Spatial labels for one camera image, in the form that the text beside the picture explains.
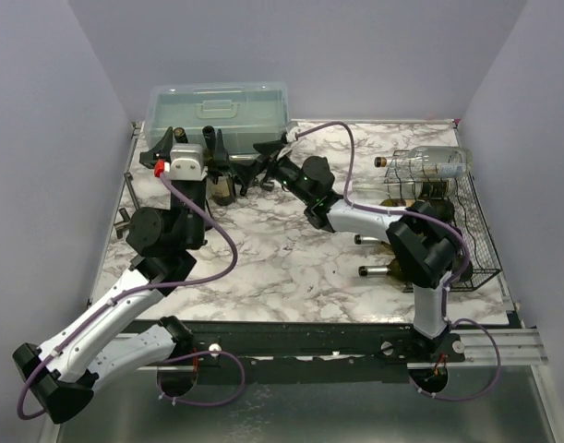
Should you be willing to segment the dark bottle tan label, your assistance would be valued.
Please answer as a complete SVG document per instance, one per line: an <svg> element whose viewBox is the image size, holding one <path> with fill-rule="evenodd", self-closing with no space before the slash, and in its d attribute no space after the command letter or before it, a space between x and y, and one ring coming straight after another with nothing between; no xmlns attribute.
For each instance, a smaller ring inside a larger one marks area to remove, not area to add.
<svg viewBox="0 0 564 443"><path fill-rule="evenodd" d="M356 234L354 236L354 243L356 245L373 245L373 246L384 246L390 248L390 243L385 240L379 240L372 236L365 236L361 234Z"/></svg>

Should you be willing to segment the clear glass bottle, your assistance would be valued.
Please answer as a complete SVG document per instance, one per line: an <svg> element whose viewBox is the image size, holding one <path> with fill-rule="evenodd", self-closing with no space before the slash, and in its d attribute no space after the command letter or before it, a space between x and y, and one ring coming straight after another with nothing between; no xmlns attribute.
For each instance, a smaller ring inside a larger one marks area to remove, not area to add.
<svg viewBox="0 0 564 443"><path fill-rule="evenodd" d="M472 163L469 150L452 146L418 146L374 159L375 167L388 167L395 177L411 179L457 179L470 172Z"/></svg>

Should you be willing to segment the dark bottle beige label back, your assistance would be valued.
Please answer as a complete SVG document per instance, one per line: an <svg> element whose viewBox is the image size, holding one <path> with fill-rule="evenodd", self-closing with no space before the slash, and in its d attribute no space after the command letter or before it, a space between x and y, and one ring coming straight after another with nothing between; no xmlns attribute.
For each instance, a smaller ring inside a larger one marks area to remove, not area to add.
<svg viewBox="0 0 564 443"><path fill-rule="evenodd" d="M206 150L204 152L204 162L210 170L215 171L217 169L214 160L217 143L216 131L213 126L204 126L202 129L202 135L206 144Z"/></svg>

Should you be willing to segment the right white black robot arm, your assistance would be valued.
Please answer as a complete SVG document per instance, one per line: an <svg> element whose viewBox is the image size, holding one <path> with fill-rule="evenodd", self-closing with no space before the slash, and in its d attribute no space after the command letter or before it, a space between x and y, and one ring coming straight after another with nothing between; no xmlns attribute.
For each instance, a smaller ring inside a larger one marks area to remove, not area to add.
<svg viewBox="0 0 564 443"><path fill-rule="evenodd" d="M247 160L233 159L230 166L245 185L259 175L279 183L302 201L304 214L316 229L330 233L356 233L390 244L405 279L414 293L413 355L424 362L444 351L447 292L457 275L456 258L462 236L436 218L424 201L411 207L364 206L350 202L333 189L335 177L325 157L310 156L296 165L280 141L257 144L258 153Z"/></svg>

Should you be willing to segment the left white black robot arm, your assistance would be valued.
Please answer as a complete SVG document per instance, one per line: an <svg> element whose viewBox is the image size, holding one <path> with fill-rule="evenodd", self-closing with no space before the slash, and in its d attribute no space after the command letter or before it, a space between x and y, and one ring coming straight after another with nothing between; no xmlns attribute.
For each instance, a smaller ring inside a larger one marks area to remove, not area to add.
<svg viewBox="0 0 564 443"><path fill-rule="evenodd" d="M62 424L111 380L151 363L182 364L195 351L192 332L174 316L122 344L114 338L189 282L197 263L191 253L205 245L205 231L215 224L205 211L207 183L219 174L227 154L220 131L207 126L203 137L203 144L192 144L183 128L169 127L153 148L141 153L140 163L170 191L170 206L135 210L126 235L135 259L88 311L47 341L26 342L13 352L24 380L17 406L21 419L37 416L24 410L29 394L41 405L41 414Z"/></svg>

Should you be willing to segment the dark capped bottle rear left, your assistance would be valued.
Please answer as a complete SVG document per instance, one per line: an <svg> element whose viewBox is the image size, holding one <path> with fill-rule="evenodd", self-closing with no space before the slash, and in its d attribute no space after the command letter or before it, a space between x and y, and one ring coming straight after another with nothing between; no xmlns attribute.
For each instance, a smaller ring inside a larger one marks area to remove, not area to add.
<svg viewBox="0 0 564 443"><path fill-rule="evenodd" d="M187 144L188 138L186 135L186 131L182 127L176 127L173 131L174 141L177 144Z"/></svg>

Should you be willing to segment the black T-shaped corkscrew tool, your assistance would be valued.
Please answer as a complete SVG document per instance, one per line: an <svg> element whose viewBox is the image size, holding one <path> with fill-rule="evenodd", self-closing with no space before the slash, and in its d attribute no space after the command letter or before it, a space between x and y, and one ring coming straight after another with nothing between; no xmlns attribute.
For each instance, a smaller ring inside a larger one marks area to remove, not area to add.
<svg viewBox="0 0 564 443"><path fill-rule="evenodd" d="M260 187L268 192L272 191L274 188L274 183L273 182L262 182L260 184Z"/></svg>

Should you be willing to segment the translucent green plastic storage box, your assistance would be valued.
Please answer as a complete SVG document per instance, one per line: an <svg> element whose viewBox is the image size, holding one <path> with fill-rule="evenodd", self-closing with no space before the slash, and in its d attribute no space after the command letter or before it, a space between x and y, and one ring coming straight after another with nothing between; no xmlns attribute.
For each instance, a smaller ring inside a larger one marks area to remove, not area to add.
<svg viewBox="0 0 564 443"><path fill-rule="evenodd" d="M282 82L164 85L151 90L144 135L151 148L169 127L182 127L190 143L203 145L203 129L211 126L222 132L230 155L250 155L254 144L278 139L289 122Z"/></svg>

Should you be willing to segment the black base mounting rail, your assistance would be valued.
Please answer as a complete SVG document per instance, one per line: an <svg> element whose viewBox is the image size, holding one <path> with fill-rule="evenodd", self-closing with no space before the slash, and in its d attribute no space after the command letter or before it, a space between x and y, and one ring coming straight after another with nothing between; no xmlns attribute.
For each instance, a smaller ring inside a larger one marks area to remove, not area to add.
<svg viewBox="0 0 564 443"><path fill-rule="evenodd" d="M410 324L186 321L201 384L406 383L412 369L465 360L461 337L424 339ZM219 345L226 356L208 351Z"/></svg>

